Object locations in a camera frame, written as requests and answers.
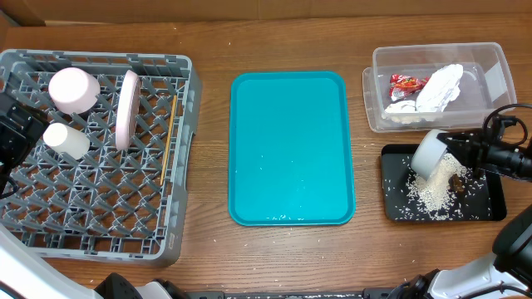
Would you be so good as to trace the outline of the brown food piece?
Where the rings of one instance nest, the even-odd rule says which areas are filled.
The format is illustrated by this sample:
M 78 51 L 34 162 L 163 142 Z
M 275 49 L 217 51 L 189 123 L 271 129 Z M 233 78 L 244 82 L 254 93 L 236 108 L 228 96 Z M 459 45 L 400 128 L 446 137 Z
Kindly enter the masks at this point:
M 465 191 L 461 177 L 458 174 L 453 174 L 449 179 L 449 190 L 455 193 L 463 193 Z

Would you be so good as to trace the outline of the wooden chopstick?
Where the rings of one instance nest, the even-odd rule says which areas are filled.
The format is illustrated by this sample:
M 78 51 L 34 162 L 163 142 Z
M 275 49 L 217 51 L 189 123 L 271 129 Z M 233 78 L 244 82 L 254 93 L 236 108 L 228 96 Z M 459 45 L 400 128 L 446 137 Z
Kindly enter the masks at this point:
M 169 152 L 170 152 L 171 135 L 172 135 L 172 132 L 173 132 L 175 110 L 176 110 L 176 106 L 177 106 L 177 101 L 178 101 L 178 98 L 177 98 L 177 95 L 175 95 L 173 97 L 173 100 L 172 100 L 172 106 L 171 106 L 170 118 L 169 118 L 169 128 L 168 128 L 168 131 L 167 131 L 166 142 L 165 142 L 165 152 L 164 152 L 164 155 L 163 155 L 163 164 L 162 164 L 162 170 L 161 170 L 161 176 L 160 176 L 160 186 L 161 187 L 164 185 L 164 182 L 165 182 L 165 176 L 166 176 L 166 170 L 167 170 L 167 164 L 168 164 L 167 161 L 168 161 Z

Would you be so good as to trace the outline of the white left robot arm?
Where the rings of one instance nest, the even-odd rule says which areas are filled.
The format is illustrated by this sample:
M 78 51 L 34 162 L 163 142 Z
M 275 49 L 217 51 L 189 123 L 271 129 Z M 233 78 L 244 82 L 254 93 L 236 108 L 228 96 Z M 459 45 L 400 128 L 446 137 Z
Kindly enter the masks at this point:
M 19 190 L 11 177 L 48 126 L 44 114 L 25 108 L 1 94 L 1 198 Z M 169 281 L 155 279 L 134 287 L 111 273 L 96 288 L 84 287 L 62 275 L 1 227 L 1 297 L 6 298 L 178 298 L 189 295 Z

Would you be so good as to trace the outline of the white round plate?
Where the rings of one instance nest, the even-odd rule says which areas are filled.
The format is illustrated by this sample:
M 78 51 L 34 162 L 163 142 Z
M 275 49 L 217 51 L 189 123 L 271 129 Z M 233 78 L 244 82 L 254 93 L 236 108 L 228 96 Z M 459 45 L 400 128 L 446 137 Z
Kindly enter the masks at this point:
M 135 133 L 140 104 L 140 77 L 127 71 L 121 86 L 116 110 L 116 148 L 127 150 Z

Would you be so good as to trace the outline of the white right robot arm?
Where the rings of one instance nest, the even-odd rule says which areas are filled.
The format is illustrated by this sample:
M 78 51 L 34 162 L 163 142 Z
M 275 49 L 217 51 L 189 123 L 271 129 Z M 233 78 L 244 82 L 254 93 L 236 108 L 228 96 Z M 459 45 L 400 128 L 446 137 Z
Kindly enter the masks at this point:
M 498 110 L 480 130 L 450 133 L 430 131 L 418 145 L 411 167 L 429 182 L 441 161 L 452 154 L 475 175 L 481 172 L 521 181 L 531 180 L 528 129 L 516 116 Z M 493 252 L 453 270 L 434 270 L 389 292 L 390 298 L 502 298 L 531 297 L 531 208 L 507 224 L 495 239 Z

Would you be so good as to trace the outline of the white rice pile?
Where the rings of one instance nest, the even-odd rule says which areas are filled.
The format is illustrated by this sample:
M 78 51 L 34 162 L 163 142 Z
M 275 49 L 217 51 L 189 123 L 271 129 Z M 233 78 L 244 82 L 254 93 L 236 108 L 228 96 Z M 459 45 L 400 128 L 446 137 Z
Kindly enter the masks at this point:
M 406 184 L 409 202 L 432 220 L 448 219 L 451 206 L 457 200 L 456 192 L 451 190 L 450 180 L 455 174 L 461 179 L 468 171 L 452 154 L 445 154 L 428 180 L 415 172 L 409 175 Z

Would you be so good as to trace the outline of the grey bowl with rice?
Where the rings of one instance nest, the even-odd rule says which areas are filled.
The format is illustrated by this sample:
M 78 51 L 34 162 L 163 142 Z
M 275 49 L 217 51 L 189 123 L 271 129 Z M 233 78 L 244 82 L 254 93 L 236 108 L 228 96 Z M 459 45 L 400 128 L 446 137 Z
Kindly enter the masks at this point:
M 447 145 L 437 138 L 442 133 L 443 130 L 429 131 L 411 159 L 412 170 L 424 180 L 432 176 L 446 154 Z

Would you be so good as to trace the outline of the small white tissue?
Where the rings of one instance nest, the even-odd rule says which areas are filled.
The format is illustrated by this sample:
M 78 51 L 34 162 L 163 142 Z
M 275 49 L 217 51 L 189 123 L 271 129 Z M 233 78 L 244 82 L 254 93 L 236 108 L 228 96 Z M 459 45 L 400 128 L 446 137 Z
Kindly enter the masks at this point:
M 414 100 L 399 100 L 392 102 L 386 109 L 387 114 L 416 113 L 416 102 Z

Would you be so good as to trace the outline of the red snack wrapper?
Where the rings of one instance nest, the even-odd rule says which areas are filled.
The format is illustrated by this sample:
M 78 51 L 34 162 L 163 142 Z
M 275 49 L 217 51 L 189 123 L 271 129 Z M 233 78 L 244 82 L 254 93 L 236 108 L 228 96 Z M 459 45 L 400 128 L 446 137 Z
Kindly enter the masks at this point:
M 389 96 L 392 102 L 404 100 L 408 96 L 422 90 L 428 81 L 428 77 L 419 79 L 413 76 L 392 74 L 390 78 L 391 86 Z

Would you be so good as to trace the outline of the pink shallow bowl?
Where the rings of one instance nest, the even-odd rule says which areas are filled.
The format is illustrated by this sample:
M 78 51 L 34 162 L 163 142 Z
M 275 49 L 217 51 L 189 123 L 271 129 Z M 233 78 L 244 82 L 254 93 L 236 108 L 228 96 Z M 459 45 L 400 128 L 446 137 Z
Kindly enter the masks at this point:
M 98 80 L 76 67 L 58 71 L 49 81 L 48 93 L 55 107 L 65 114 L 83 114 L 97 102 Z

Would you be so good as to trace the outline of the white paper cup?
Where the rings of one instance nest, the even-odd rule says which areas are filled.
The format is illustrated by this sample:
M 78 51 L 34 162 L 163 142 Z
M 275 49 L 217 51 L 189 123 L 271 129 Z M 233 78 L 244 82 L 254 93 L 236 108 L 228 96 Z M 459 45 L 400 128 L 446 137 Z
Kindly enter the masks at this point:
M 66 153 L 74 159 L 81 159 L 90 148 L 90 141 L 84 133 L 62 123 L 49 125 L 42 138 L 58 154 Z

